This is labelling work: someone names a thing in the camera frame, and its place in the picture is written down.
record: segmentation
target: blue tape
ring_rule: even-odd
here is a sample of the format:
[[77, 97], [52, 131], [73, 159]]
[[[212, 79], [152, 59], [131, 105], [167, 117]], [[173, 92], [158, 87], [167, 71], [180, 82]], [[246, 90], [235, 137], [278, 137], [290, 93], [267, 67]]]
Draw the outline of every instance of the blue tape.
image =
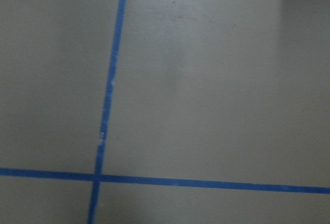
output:
[[250, 183], [235, 183], [235, 182], [221, 182], [221, 181], [165, 179], [165, 178], [131, 177], [131, 176], [115, 176], [115, 175], [96, 176], [93, 174], [62, 173], [55, 171], [21, 170], [21, 169], [10, 169], [10, 168], [0, 168], [0, 175], [28, 177], [28, 178], [64, 179], [64, 180], [98, 182], [98, 184], [93, 184], [93, 190], [94, 187], [100, 187], [100, 182], [109, 182], [109, 183], [166, 185], [166, 186], [218, 188], [218, 189], [241, 189], [246, 191], [330, 194], [330, 187], [312, 187], [312, 186], [276, 185], [276, 184], [250, 184]]
[[93, 180], [93, 188], [90, 199], [88, 224], [94, 223], [98, 194], [100, 191], [99, 176], [102, 173], [102, 167], [103, 167], [104, 150], [105, 150], [106, 138], [108, 133], [108, 123], [110, 118], [110, 109], [111, 109], [111, 100], [112, 100], [111, 97], [113, 92], [114, 77], [116, 75], [116, 64], [117, 64], [118, 52], [120, 48], [120, 37], [123, 27], [125, 3], [126, 0], [118, 0], [117, 17], [115, 21], [111, 56], [110, 56], [110, 66], [108, 71], [106, 92], [105, 92], [102, 119], [101, 119], [100, 138], [102, 139], [102, 141], [97, 148], [95, 171], [94, 171], [95, 177]]

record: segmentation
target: floor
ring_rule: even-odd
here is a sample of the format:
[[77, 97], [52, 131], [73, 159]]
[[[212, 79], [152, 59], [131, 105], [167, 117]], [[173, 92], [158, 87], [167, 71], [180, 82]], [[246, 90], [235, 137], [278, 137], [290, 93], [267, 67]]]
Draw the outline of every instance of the floor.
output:
[[0, 222], [328, 224], [330, 0], [119, 1], [0, 0]]

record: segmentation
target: gray floor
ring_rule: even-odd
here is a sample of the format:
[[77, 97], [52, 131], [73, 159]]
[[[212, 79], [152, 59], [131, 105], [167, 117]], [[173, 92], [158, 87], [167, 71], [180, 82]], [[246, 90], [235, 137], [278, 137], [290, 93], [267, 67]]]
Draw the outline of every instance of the gray floor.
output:
[[[0, 167], [92, 173], [118, 0], [0, 0]], [[127, 0], [105, 174], [330, 187], [330, 0]], [[0, 177], [1, 223], [91, 183]], [[102, 183], [96, 223], [329, 223], [330, 196]]]

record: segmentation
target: vertical blue line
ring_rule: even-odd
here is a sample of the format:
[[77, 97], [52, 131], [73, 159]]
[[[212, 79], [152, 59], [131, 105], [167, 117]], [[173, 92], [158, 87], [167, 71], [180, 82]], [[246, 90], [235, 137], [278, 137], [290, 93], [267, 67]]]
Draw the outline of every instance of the vertical blue line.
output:
[[90, 199], [89, 214], [88, 214], [88, 224], [94, 223], [95, 211], [97, 206], [98, 194], [100, 191], [100, 179], [103, 166], [103, 157], [105, 150], [105, 142], [108, 133], [108, 123], [110, 118], [110, 108], [111, 108], [111, 96], [113, 92], [113, 81], [116, 74], [116, 64], [118, 59], [118, 52], [120, 46], [120, 37], [123, 26], [124, 10], [125, 10], [126, 0], [118, 1], [117, 17], [114, 26], [114, 34], [111, 48], [110, 66], [108, 71], [106, 93], [104, 98], [102, 121], [100, 128], [100, 138], [101, 142], [97, 148], [95, 171], [93, 175], [93, 188]]

